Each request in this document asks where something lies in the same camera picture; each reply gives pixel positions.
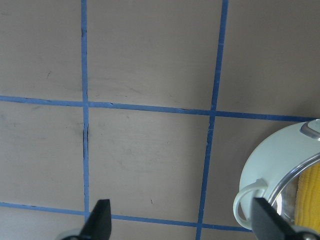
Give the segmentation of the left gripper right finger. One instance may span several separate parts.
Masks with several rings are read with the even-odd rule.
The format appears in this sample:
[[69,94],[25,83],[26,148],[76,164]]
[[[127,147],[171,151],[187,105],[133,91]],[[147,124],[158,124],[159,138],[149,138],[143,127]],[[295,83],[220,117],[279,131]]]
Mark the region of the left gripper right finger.
[[251,229],[258,240],[318,240],[320,235],[307,227],[289,225],[262,197],[251,202]]

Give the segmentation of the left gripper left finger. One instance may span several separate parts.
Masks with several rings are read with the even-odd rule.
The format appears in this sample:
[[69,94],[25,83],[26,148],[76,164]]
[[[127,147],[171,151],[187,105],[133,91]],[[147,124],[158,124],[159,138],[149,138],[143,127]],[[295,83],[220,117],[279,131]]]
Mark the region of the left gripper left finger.
[[81,229],[60,233],[57,240],[109,240],[112,232],[111,203],[109,199],[96,202]]

